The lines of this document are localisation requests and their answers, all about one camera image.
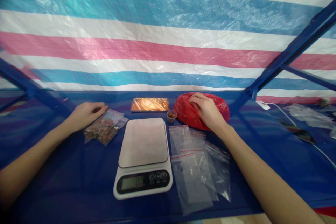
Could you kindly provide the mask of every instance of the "red plastic bag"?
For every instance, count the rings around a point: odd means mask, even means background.
[[[189,103],[189,99],[193,94],[194,93],[186,93],[177,98],[173,108],[177,112],[177,119],[182,123],[188,124],[190,127],[211,131],[211,129],[202,123],[196,109]],[[216,95],[207,93],[204,93],[203,95],[211,98],[215,102],[216,107],[227,122],[230,119],[230,111],[226,102]]]

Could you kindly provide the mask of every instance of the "blue stripe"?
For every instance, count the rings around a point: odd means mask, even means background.
[[[44,82],[79,83],[98,86],[148,84],[153,86],[190,85],[210,88],[246,88],[255,79],[184,73],[110,72],[86,73],[69,70],[32,69]],[[308,80],[274,79],[265,88],[287,90],[327,90]]]
[[[268,0],[1,0],[0,9],[281,35],[299,35],[322,10]],[[336,28],[324,37],[336,38]]]

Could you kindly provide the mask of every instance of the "phone screen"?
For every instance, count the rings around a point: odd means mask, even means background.
[[[314,138],[312,137],[309,131],[298,128],[286,122],[281,121],[281,124],[284,125],[290,132],[292,132],[300,140],[311,143],[311,144],[316,144],[316,141],[314,140]]]
[[[167,98],[134,98],[131,111],[168,111]]]

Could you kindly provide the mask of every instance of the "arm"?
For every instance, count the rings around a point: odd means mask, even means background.
[[[228,125],[212,99],[196,93],[189,102],[224,142],[272,223],[324,223],[308,204]]]
[[[72,133],[85,128],[104,114],[104,103],[83,103],[58,127],[0,171],[0,204],[8,209],[33,179],[53,150]]]

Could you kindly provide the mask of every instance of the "small plastic cup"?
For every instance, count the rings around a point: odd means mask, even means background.
[[[167,121],[173,123],[177,117],[177,112],[175,110],[168,110],[167,112]]]

